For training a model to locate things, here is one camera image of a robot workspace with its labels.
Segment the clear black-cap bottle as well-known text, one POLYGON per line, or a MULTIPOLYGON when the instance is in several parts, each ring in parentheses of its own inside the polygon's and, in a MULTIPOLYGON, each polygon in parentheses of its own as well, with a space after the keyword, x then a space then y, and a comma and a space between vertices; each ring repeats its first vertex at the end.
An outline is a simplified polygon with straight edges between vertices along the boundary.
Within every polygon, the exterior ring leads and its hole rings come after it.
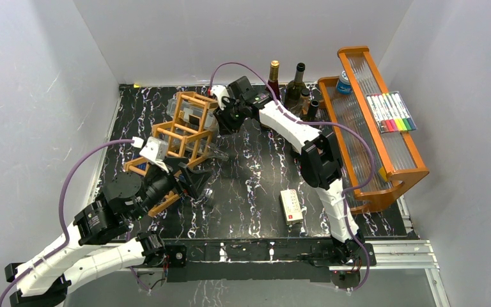
MULTIPOLYGON (((175 110, 177 105, 177 99, 171 98, 168 100, 166 114, 175 117, 175 110)), ((199 127, 201 117, 203 116, 203 109, 192 105, 187 101, 183 101, 180 105, 180 111, 178 112, 178 118, 183 120, 186 124, 199 127)), ((214 130, 217 126, 215 117, 211 111, 208 112, 204 123, 204 129, 214 130)))

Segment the brown gold-cap wine bottle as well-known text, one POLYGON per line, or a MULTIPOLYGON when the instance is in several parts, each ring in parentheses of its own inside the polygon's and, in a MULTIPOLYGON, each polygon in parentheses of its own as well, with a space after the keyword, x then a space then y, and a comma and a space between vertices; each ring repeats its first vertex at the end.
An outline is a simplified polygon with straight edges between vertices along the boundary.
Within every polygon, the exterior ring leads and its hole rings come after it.
POLYGON ((267 81, 267 90, 272 89, 276 94, 278 101, 281 101, 281 93, 279 89, 279 62, 278 60, 273 60, 270 63, 269 79, 267 81))

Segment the dark green silver-cap wine bottle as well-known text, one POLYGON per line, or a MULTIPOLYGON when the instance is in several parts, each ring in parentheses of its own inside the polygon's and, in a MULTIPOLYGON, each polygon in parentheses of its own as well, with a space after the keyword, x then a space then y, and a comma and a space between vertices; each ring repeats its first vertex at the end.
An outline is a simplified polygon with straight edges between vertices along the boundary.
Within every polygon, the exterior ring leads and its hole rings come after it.
POLYGON ((292 113, 299 112, 302 89, 306 87, 303 77, 306 65, 302 62, 296 66, 295 77, 286 85, 284 106, 292 113))

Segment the dark green black-cap wine bottle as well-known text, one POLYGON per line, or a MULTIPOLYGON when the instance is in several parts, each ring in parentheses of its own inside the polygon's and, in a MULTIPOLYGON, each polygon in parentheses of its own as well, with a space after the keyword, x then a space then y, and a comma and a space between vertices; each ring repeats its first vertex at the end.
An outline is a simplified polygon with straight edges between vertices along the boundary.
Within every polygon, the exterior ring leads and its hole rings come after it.
POLYGON ((314 122, 316 119, 316 114, 318 112, 319 105, 320 103, 318 100, 311 100, 310 103, 308 104, 306 114, 304 114, 302 117, 302 121, 314 122))

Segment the clear square blue-label bottle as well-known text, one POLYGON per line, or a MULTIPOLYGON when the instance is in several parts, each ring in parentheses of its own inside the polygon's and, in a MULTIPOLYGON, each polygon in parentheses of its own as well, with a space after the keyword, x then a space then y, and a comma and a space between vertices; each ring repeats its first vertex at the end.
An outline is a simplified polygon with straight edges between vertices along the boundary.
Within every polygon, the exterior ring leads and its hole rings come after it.
POLYGON ((194 200, 195 205, 203 206, 206 203, 210 203, 214 196, 213 196, 214 190, 211 188, 206 188, 200 195, 200 197, 196 200, 194 200))

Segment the clear labelled liquor bottle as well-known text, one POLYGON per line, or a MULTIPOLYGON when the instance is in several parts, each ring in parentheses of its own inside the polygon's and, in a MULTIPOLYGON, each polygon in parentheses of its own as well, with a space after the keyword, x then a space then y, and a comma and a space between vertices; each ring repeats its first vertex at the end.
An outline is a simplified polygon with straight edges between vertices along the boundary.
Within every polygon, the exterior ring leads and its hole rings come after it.
POLYGON ((311 101, 310 95, 310 90, 308 88, 301 89, 298 102, 293 108, 294 115, 298 116, 299 118, 303 118, 305 116, 311 101))

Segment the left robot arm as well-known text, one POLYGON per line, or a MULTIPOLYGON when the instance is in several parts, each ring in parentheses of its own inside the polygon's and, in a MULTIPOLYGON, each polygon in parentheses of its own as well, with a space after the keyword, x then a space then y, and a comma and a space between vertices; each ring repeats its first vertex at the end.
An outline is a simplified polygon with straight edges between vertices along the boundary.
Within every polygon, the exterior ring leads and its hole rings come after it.
POLYGON ((63 234, 39 255, 24 263, 10 263, 6 280, 11 306, 57 306, 69 293, 107 274, 137 265, 160 266, 170 253, 155 231, 106 251, 99 249, 129 232, 129 224, 146 216, 170 192, 198 199, 212 172, 193 170, 184 158, 166 158, 145 176, 132 171, 117 174, 101 188, 63 234))

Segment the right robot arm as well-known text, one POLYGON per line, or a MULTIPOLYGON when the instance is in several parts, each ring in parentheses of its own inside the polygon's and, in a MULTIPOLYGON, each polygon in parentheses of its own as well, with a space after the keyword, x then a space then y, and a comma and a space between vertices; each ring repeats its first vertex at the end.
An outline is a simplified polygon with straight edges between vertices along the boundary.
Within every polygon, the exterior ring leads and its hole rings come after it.
POLYGON ((271 89, 256 90, 246 76, 227 86, 210 85, 208 94, 218 106, 214 116, 222 135, 236 133, 254 119, 289 142, 300 154, 300 174, 319 196, 329 220, 334 260, 350 265, 359 258, 364 239, 352 219, 343 188, 343 160, 334 132, 317 123, 302 122, 277 100, 271 89))

